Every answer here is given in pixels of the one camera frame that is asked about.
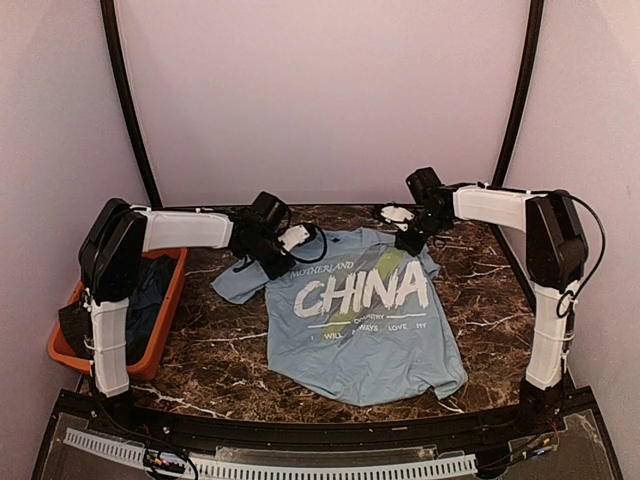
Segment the light blue printed t-shirt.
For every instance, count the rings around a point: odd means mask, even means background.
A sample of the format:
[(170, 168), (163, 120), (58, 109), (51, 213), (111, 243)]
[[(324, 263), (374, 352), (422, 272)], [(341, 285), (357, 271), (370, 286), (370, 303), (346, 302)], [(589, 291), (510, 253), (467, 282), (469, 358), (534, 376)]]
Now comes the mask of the light blue printed t-shirt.
[(275, 280), (236, 263), (211, 287), (232, 304), (263, 292), (269, 370), (319, 395), (360, 407), (443, 399), (468, 375), (434, 287), (440, 268), (394, 243), (369, 228), (328, 231), (295, 248), (298, 262)]

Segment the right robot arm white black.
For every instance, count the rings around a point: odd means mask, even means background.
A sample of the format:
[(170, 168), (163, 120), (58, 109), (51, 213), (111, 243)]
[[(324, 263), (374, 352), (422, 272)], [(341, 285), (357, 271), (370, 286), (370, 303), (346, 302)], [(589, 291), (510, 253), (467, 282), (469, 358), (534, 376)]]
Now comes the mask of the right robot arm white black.
[(535, 294), (535, 323), (525, 390), (560, 384), (574, 337), (575, 305), (592, 273), (578, 214), (587, 204), (565, 190), (518, 190), (483, 183), (446, 185), (431, 167), (406, 184), (416, 208), (389, 204), (381, 219), (396, 227), (396, 246), (417, 255), (426, 241), (457, 220), (480, 221), (524, 233), (528, 280)]

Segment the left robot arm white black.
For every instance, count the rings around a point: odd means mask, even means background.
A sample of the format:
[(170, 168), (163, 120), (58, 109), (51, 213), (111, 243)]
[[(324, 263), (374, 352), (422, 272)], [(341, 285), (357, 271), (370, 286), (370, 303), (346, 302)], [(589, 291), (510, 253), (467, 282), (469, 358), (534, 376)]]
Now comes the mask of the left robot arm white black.
[(228, 249), (248, 263), (263, 267), (276, 278), (295, 262), (282, 240), (282, 223), (290, 208), (267, 192), (233, 213), (198, 207), (192, 210), (154, 210), (111, 198), (103, 206), (78, 254), (81, 281), (88, 296), (92, 335), (91, 374), (106, 401), (103, 421), (120, 436), (141, 427), (140, 412), (124, 399), (128, 391), (126, 312), (138, 282), (143, 254), (173, 248)]

